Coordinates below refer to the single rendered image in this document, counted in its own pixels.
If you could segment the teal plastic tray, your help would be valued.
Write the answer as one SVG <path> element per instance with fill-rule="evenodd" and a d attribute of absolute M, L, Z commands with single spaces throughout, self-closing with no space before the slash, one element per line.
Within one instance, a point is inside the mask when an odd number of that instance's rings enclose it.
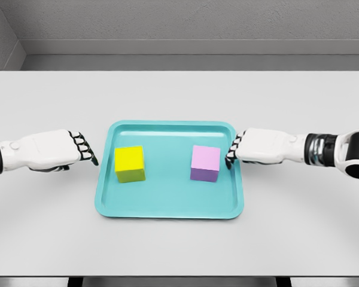
<path fill-rule="evenodd" d="M 190 178 L 193 147 L 211 146 L 226 155 L 235 129 L 220 121 L 121 120 L 108 129 L 95 208 L 113 218 L 232 219 L 244 208 L 239 163 L 221 162 L 216 182 Z M 141 146 L 144 181 L 121 183 L 114 168 L 116 148 Z"/>

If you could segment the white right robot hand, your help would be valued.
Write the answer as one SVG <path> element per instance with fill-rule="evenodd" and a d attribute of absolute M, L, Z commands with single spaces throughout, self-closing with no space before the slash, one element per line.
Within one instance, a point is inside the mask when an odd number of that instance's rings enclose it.
<path fill-rule="evenodd" d="M 233 140 L 225 163 L 231 169 L 235 161 L 254 164 L 280 164 L 286 159 L 289 145 L 296 137 L 286 132 L 249 128 Z"/>

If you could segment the pink cube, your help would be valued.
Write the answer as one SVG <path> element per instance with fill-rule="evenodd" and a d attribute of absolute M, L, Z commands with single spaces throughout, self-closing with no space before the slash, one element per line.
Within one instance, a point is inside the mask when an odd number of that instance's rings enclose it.
<path fill-rule="evenodd" d="M 216 182 L 220 171 L 220 149 L 194 145 L 191 158 L 190 179 Z"/>

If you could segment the yellow cube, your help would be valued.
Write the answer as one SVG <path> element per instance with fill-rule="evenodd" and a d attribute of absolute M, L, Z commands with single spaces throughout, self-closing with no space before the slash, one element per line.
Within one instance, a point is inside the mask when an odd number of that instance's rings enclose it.
<path fill-rule="evenodd" d="M 120 183 L 146 180 L 142 146 L 116 148 L 114 150 L 114 170 Z"/>

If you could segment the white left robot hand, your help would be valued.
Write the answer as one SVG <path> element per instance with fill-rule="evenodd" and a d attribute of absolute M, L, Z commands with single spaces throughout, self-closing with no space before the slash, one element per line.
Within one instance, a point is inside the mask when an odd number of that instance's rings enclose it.
<path fill-rule="evenodd" d="M 95 166 L 99 165 L 83 134 L 65 129 L 21 138 L 20 152 L 25 166 L 37 172 L 66 171 L 70 165 L 79 161 L 91 161 Z"/>

